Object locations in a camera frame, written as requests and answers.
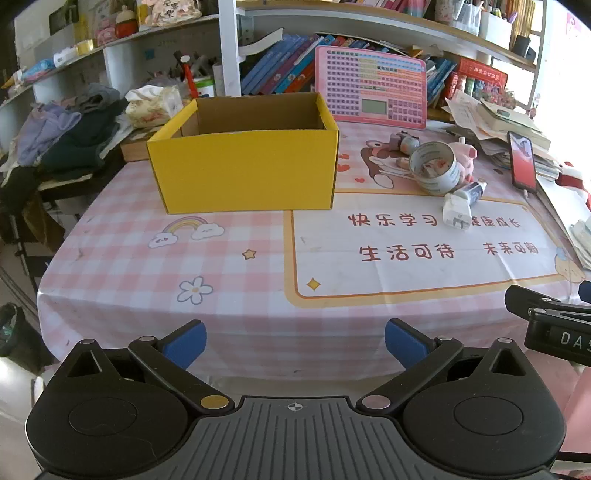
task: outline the yellow cardboard box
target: yellow cardboard box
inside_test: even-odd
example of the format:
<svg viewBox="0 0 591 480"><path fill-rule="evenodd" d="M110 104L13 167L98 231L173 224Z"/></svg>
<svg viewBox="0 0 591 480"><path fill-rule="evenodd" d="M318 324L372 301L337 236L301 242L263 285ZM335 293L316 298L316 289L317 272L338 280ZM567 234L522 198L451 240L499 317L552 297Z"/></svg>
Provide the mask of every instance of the yellow cardboard box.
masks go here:
<svg viewBox="0 0 591 480"><path fill-rule="evenodd" d="M338 147L318 93L197 99L148 140L173 214L330 209Z"/></svg>

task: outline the bottle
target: bottle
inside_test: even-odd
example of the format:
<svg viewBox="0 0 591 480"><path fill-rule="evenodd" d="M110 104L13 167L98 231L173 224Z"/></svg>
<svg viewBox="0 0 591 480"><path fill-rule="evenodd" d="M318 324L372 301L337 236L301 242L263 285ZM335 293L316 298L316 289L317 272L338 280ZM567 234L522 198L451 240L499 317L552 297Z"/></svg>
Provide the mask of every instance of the bottle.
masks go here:
<svg viewBox="0 0 591 480"><path fill-rule="evenodd" d="M453 194L467 200L469 205L474 205L474 203L476 203L476 201L484 194L486 185L486 182L482 180L473 181L472 183L463 186L461 189L457 189Z"/></svg>

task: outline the smartphone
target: smartphone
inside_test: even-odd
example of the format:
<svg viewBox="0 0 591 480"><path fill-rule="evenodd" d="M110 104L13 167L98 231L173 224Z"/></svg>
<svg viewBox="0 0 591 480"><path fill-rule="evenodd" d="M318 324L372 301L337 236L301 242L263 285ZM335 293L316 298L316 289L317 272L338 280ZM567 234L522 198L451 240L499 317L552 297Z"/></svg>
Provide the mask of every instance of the smartphone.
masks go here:
<svg viewBox="0 0 591 480"><path fill-rule="evenodd" d="M535 193L537 182L531 140L515 132L509 132L507 133L507 142L509 143L509 153L511 155L513 185L521 190Z"/></svg>

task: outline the rainbow print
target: rainbow print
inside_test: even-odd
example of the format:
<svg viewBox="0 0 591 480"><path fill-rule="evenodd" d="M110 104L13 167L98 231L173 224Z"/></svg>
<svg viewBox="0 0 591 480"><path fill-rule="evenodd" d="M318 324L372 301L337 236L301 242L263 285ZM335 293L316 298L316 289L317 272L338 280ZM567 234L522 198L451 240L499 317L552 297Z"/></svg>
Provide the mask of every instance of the rainbow print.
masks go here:
<svg viewBox="0 0 591 480"><path fill-rule="evenodd" d="M208 223L207 220L198 216L182 217L169 223L164 230L154 235L153 239L148 243L150 248L166 247L166 245L174 245L178 242L177 231L184 227L193 229L191 233L191 240L197 242L211 238L213 236L223 235L224 229L216 223Z"/></svg>
<svg viewBox="0 0 591 480"><path fill-rule="evenodd" d="M202 219L201 217L183 217L178 220L175 220L172 223L169 223L166 226L166 228L162 230L162 233L174 233L179 228L183 228L185 226L189 226L192 227L193 230L197 230L197 227L203 225L204 223L207 223L207 221Z"/></svg>

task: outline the pen holder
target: pen holder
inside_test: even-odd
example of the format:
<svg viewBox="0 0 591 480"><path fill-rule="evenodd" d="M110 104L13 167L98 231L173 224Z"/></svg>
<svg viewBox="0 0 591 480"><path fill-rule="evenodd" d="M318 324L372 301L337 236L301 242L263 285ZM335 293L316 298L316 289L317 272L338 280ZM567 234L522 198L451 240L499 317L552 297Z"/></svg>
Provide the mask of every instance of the pen holder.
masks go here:
<svg viewBox="0 0 591 480"><path fill-rule="evenodd" d="M491 13L483 13L480 19L479 37L509 50L513 25Z"/></svg>
<svg viewBox="0 0 591 480"><path fill-rule="evenodd" d="M531 39L528 37L524 37L523 35L517 35L515 37L515 43L513 43L513 48L511 51L513 53L517 53L520 57L524 57L527 54L527 49L530 46Z"/></svg>
<svg viewBox="0 0 591 480"><path fill-rule="evenodd" d="M437 0L435 20L445 25L451 24L460 15L464 0Z"/></svg>
<svg viewBox="0 0 591 480"><path fill-rule="evenodd" d="M480 7L472 5L472 3L463 4L457 20L450 22L449 25L450 27L458 28L478 36L478 32L480 31L481 13L482 10Z"/></svg>

